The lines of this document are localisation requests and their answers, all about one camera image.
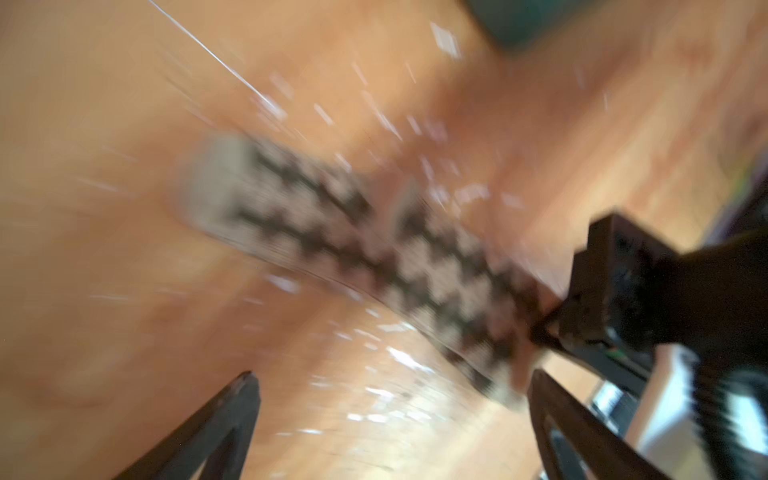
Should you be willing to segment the green divided tray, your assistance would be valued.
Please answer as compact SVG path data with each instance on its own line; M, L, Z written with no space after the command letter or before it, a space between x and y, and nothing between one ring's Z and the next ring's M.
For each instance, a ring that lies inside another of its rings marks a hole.
M590 0L467 0L475 23L496 46L516 50L595 4Z

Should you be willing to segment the brown argyle sock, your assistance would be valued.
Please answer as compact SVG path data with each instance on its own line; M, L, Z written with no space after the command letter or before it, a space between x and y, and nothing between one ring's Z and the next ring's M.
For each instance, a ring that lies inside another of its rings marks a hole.
M415 186L361 177L271 141L218 133L182 191L190 223L258 259L343 285L401 315L482 395L523 404L551 291L436 213Z

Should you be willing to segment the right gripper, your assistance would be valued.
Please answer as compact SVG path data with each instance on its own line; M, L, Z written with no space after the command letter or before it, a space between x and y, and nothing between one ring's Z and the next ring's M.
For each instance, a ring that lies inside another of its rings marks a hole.
M645 390L659 345L752 356L767 344L767 231L679 254L609 214L590 225L566 298L530 338L633 396Z

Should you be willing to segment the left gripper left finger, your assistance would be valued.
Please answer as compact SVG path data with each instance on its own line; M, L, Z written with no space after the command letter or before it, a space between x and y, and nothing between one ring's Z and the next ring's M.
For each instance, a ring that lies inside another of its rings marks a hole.
M119 479L239 479L261 406L258 379L233 379Z

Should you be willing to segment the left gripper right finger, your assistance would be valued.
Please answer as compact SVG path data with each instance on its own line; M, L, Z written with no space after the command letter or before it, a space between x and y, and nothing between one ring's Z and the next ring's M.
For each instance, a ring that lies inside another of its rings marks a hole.
M546 371L528 389L531 423L550 479L665 479Z

